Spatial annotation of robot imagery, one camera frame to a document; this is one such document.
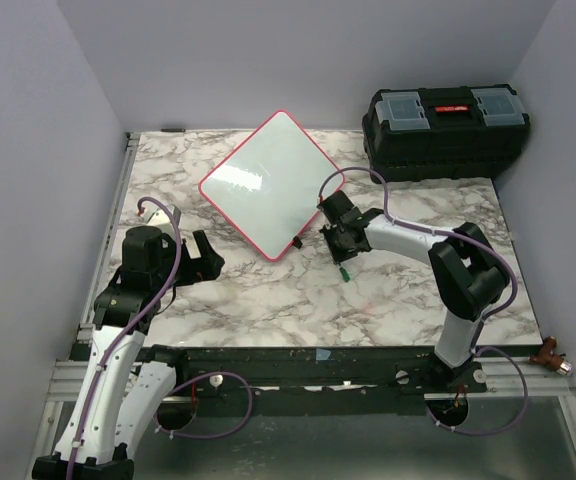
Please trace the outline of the green whiteboard marker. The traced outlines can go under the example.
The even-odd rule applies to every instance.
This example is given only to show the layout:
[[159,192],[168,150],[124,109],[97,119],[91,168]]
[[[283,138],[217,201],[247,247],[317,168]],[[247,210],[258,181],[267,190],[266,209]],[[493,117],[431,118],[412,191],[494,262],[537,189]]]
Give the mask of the green whiteboard marker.
[[346,270],[346,268],[343,267],[343,266],[340,266],[340,267],[339,267],[339,271],[340,271],[340,273],[341,273],[341,275],[342,275],[343,280],[344,280],[346,283],[348,283],[348,282],[351,280],[351,277],[350,277],[350,274],[348,273],[348,271]]

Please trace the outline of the whiteboard with pink frame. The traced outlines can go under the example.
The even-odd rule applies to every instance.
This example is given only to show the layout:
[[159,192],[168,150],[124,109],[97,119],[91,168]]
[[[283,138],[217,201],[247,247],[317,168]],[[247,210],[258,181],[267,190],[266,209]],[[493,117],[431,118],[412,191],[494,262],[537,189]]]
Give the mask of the whiteboard with pink frame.
[[284,110],[275,112],[199,183],[201,195],[269,261],[279,260],[345,176]]

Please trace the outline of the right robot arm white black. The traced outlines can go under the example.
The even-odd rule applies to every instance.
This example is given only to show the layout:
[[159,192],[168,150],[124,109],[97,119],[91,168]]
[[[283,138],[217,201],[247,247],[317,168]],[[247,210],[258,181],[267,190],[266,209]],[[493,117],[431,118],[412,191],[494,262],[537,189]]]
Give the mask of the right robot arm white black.
[[473,223],[445,230],[391,218],[376,208],[361,212],[352,205],[319,204],[318,209],[327,220],[321,233],[336,265],[377,250],[430,266],[446,315],[426,378],[442,392],[461,384],[485,319],[506,287],[516,285],[508,263]]

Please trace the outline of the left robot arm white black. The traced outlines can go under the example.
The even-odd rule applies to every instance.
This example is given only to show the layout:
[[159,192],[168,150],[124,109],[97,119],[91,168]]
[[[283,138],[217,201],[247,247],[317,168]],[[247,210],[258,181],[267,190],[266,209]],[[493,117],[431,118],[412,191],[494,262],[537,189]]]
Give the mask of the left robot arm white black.
[[205,233],[199,250],[170,228],[139,226],[126,232],[122,263],[94,302],[94,330],[82,386],[52,454],[34,462],[34,479],[130,479],[134,455],[166,394],[190,380],[179,348],[143,346],[167,291],[219,277],[224,259]]

